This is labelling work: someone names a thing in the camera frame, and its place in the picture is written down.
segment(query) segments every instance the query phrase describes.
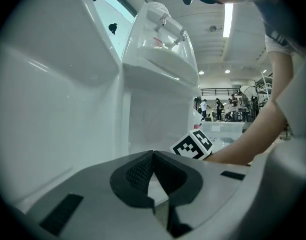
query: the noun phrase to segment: white plastic panel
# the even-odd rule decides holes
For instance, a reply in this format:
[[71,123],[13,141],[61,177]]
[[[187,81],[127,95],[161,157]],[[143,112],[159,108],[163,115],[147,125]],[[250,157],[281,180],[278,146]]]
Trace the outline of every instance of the white plastic panel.
[[133,91],[129,119],[129,153],[146,150],[169,151],[188,130],[193,129],[193,101],[169,93]]
[[23,0],[0,36],[0,191],[26,211],[121,156],[121,62],[92,0]]

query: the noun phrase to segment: ceiling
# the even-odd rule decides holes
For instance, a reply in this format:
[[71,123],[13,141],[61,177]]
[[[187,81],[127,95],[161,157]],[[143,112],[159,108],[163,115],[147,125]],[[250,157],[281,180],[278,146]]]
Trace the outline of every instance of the ceiling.
[[[172,18],[188,32],[199,71],[208,77],[233,79],[258,78],[271,66],[265,50],[264,27],[260,13],[253,3],[234,5],[229,38],[223,37],[224,5],[205,4],[193,0],[185,5],[182,0],[152,0],[164,4]],[[217,31],[209,28],[216,26]]]

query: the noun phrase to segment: ceiling light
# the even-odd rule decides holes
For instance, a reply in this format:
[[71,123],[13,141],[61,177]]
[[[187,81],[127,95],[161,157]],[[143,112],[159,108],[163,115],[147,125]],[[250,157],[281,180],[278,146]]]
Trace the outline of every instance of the ceiling light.
[[233,19],[233,4],[226,3],[225,4],[224,31],[223,31],[224,38],[229,37],[229,34],[231,32],[232,19]]

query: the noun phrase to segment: window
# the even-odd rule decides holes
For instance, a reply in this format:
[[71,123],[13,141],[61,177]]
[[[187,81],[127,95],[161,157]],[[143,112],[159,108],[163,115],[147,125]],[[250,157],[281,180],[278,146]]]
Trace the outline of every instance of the window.
[[[134,13],[130,12],[118,0],[96,0],[94,5],[119,58],[121,58],[128,32],[135,19]],[[117,23],[115,35],[108,29],[108,26],[114,23]]]

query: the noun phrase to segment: person's arm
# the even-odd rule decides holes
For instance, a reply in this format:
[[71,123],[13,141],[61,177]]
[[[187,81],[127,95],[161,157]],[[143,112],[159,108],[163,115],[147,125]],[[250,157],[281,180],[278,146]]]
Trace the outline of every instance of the person's arm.
[[209,156],[206,161],[245,165],[268,149],[283,130],[286,120],[276,98],[293,78],[292,58],[277,51],[268,55],[273,68],[273,88],[269,101],[238,140]]

